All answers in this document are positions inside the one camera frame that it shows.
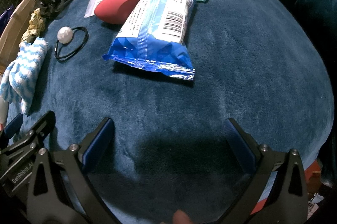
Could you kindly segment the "person's right hand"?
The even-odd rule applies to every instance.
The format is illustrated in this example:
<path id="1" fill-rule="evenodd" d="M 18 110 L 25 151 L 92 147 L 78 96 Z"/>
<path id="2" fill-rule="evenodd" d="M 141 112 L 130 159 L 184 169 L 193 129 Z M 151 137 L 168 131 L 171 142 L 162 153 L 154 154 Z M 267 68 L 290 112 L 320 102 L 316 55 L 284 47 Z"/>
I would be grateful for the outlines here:
<path id="1" fill-rule="evenodd" d="M 194 223 L 184 211 L 177 210 L 173 215 L 173 224 L 194 224 Z"/>

